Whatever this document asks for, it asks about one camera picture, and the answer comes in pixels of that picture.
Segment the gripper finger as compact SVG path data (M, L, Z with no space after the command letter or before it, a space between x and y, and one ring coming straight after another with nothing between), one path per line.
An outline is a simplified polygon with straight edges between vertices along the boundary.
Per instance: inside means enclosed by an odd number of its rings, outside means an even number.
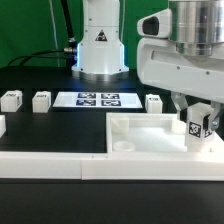
M224 113L224 104L211 102L212 112L208 117L209 129L211 131L216 131L219 127L220 117Z

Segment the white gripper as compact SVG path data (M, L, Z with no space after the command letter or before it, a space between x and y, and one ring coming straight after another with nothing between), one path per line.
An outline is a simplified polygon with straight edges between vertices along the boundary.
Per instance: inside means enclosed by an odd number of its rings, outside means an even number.
M177 53L168 40L142 38L137 74L145 85L172 91L180 121L187 120L186 95L224 104L224 44L215 45L209 57L191 57Z

